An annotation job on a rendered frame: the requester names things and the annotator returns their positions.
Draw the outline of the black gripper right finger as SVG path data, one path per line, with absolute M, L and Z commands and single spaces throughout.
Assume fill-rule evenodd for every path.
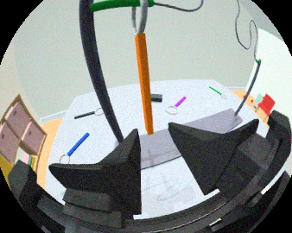
M 257 133 L 260 120 L 253 119 L 229 133 L 191 128 L 180 123 L 168 123 L 170 137 L 181 152 L 185 164 L 206 196 L 214 192 L 216 183 L 225 174 L 240 144 Z

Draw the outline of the blue handle with thin white ring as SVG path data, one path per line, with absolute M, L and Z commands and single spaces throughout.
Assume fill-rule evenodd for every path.
M 86 138 L 90 136 L 90 134 L 86 133 L 84 134 L 84 137 L 81 137 L 79 141 L 77 141 L 76 145 L 74 145 L 73 148 L 71 148 L 71 150 L 69 151 L 69 154 L 67 154 L 67 158 L 69 158 L 69 161 L 70 161 L 70 155 L 73 154 L 74 151 L 76 151 L 76 148 L 79 147 L 79 145 L 81 143 L 83 143 L 84 140 L 86 140 Z M 67 164 L 70 164 L 70 162 L 67 161 Z

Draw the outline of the orange handle with grey ring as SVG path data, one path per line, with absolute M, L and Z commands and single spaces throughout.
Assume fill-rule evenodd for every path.
M 143 122 L 147 135 L 153 134 L 153 117 L 152 103 L 150 102 L 149 88 L 149 62 L 147 61 L 147 43 L 146 43 L 146 19 L 147 19 L 147 0 L 140 0 L 140 21 L 139 29 L 136 30 L 136 7 L 131 7 L 131 27 L 133 36 L 136 41 L 136 57 L 138 61 L 140 88 L 142 88 L 142 106 L 143 106 Z

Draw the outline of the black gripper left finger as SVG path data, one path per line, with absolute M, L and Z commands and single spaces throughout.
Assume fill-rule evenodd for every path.
M 133 216 L 142 214 L 142 144 L 138 128 L 102 161 L 79 165 L 54 162 L 48 169 L 66 189 L 109 193 L 132 210 Z

